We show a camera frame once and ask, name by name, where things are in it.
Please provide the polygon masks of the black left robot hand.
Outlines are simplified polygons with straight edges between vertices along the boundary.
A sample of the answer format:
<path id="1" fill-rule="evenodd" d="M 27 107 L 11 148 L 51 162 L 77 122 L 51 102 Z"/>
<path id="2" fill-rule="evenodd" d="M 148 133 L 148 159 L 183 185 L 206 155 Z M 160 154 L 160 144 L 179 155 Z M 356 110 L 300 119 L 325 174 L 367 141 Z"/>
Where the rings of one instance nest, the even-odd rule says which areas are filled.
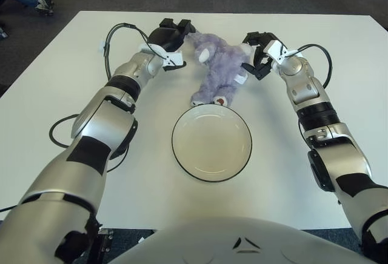
<path id="1" fill-rule="evenodd" d="M 195 33 L 196 28 L 191 20 L 182 19 L 178 24 L 172 18 L 164 18 L 159 27 L 151 32 L 147 43 L 163 59 L 165 71 L 177 70 L 186 66 L 179 48 L 183 45 L 185 37 L 189 33 Z"/>

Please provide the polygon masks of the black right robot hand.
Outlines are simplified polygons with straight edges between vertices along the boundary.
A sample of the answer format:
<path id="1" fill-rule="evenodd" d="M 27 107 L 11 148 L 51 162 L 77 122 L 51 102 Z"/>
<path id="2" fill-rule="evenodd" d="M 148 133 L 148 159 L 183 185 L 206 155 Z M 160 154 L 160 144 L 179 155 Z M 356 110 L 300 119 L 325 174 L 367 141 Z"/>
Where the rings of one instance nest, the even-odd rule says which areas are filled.
<path id="1" fill-rule="evenodd" d="M 241 66 L 258 80 L 263 79 L 270 73 L 273 59 L 270 58 L 264 49 L 271 41 L 275 40 L 278 40 L 278 38 L 273 33 L 260 33 L 258 31 L 248 33 L 243 40 L 243 43 L 250 46 L 256 46 L 256 49 L 253 57 L 253 65 L 244 62 Z"/>

